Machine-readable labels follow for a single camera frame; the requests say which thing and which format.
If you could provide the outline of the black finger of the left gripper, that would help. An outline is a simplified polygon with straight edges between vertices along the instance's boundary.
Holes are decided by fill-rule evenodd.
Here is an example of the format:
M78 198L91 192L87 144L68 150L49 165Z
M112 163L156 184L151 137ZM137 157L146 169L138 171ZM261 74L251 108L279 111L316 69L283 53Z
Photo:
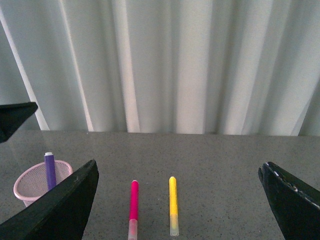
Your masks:
M6 142L38 109L35 102L0 106L0 142Z

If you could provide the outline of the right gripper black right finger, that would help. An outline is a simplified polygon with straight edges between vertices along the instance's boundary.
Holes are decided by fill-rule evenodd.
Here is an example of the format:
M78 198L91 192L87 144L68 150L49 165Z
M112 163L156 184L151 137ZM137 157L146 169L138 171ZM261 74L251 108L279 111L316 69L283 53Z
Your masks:
M286 240L320 238L320 191L273 162L258 169L271 211Z

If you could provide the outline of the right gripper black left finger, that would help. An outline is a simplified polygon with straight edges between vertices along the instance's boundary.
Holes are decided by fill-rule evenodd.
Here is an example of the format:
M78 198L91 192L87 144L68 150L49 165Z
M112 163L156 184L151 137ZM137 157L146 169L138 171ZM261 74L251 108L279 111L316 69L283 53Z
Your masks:
M2 240L80 240L99 181L97 163L88 161L30 206L0 225Z

